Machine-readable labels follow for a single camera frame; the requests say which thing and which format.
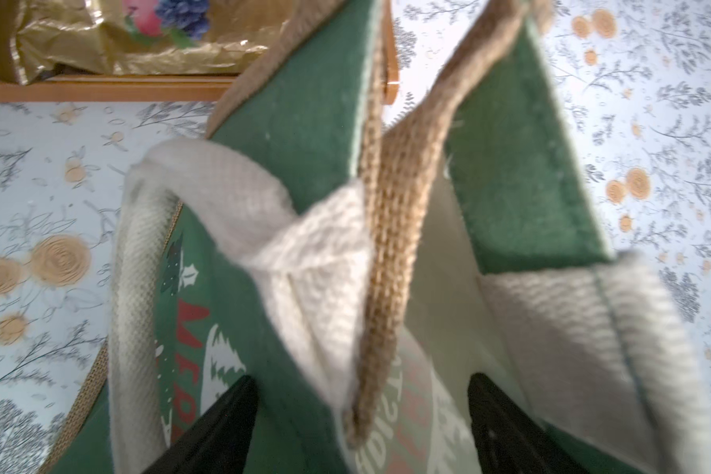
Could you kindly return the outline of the wooden two-tier shelf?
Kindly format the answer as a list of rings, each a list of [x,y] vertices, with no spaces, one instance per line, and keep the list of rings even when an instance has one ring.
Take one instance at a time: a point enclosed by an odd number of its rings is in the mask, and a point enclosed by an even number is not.
[[[27,85],[0,80],[0,103],[213,101],[242,72],[114,76],[63,67],[57,73]]]

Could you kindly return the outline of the burlap green Christmas tote bag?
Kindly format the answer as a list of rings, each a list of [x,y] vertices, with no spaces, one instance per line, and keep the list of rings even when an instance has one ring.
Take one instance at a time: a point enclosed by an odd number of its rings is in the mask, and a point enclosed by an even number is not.
[[[540,44],[491,1],[381,122],[381,1],[302,1],[202,138],[132,166],[107,345],[45,473],[145,473],[243,375],[241,473],[484,473],[493,380],[584,473],[711,472],[711,406],[659,275],[606,238]]]

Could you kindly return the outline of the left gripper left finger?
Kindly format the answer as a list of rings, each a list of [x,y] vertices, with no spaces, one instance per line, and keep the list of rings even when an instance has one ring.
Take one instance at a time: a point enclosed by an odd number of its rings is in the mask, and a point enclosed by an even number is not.
[[[259,394],[249,375],[241,376],[146,474],[209,474],[244,471]]]

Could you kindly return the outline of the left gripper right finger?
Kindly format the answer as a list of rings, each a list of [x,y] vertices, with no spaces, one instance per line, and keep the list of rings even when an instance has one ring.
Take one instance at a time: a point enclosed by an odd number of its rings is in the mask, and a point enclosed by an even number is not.
[[[584,473],[493,380],[475,373],[469,381],[471,432],[484,473]]]

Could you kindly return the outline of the gold candy bag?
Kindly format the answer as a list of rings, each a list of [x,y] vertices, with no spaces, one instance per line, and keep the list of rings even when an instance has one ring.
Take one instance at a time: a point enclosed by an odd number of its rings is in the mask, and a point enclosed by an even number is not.
[[[63,67],[101,75],[238,74],[292,18],[294,1],[0,1],[0,80]]]

